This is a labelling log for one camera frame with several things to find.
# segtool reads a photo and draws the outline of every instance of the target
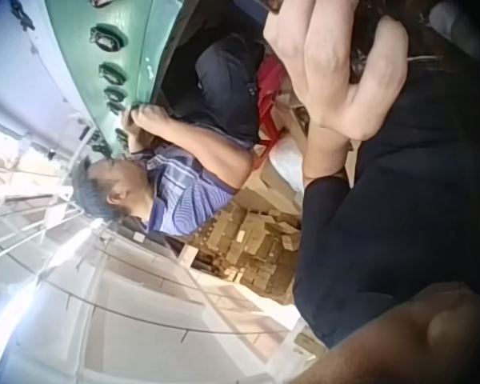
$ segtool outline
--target red object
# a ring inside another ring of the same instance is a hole
[[[258,169],[263,164],[269,152],[281,137],[281,132],[279,132],[275,126],[270,112],[274,106],[274,100],[279,92],[285,73],[284,65],[273,54],[263,60],[258,71],[259,123],[263,132],[268,136],[268,139],[259,142],[259,145],[265,146],[265,149],[254,161],[255,169]]]

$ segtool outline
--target fingers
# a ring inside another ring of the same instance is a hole
[[[350,77],[350,45],[358,0],[317,0],[305,45],[308,79],[322,100],[345,100]]]
[[[403,25],[390,17],[382,18],[361,82],[350,90],[348,118],[364,125],[364,137],[358,139],[368,139],[378,132],[400,94],[407,79],[408,49]]]
[[[125,130],[130,125],[130,112],[131,107],[129,106],[121,113],[121,125],[122,128]]]
[[[295,81],[305,79],[303,51],[316,0],[285,0],[279,15],[269,14],[265,39]]]
[[[143,113],[142,113],[142,108],[144,106],[140,106],[138,108],[135,108],[134,110],[131,110],[130,112],[130,116],[131,116],[131,119],[134,121],[134,123],[137,125],[137,126],[142,126],[142,117],[143,117]]]

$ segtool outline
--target hand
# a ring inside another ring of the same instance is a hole
[[[127,108],[121,115],[122,129],[128,133],[128,135],[139,136],[141,133],[141,127],[135,125],[134,121],[130,118],[131,108]]]
[[[145,104],[132,110],[131,117],[137,126],[160,137],[163,137],[164,128],[172,122],[166,110],[160,106],[152,106],[150,104]]]
[[[376,135],[407,77],[408,36],[392,18],[378,24],[365,73],[349,83],[350,44],[358,0],[285,0],[269,15],[265,38],[318,126],[348,138]]]

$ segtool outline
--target blue striped shirt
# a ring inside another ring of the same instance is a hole
[[[251,146],[230,139],[246,149]],[[155,187],[154,204],[146,224],[148,232],[192,234],[237,193],[203,168],[191,153],[174,144],[162,144],[155,150],[132,154],[132,158],[144,165]]]

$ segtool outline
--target man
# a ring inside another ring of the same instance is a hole
[[[265,30],[311,116],[294,296],[330,351],[295,382],[480,382],[477,78],[408,67],[406,30],[385,17],[349,84],[357,5],[285,0]]]
[[[73,176],[90,215],[140,218],[148,231],[188,235],[219,212],[250,175],[258,140],[259,46],[232,34],[197,60],[200,91],[181,118],[159,106],[128,110],[131,158],[85,160]],[[149,138],[164,143],[152,150]]]

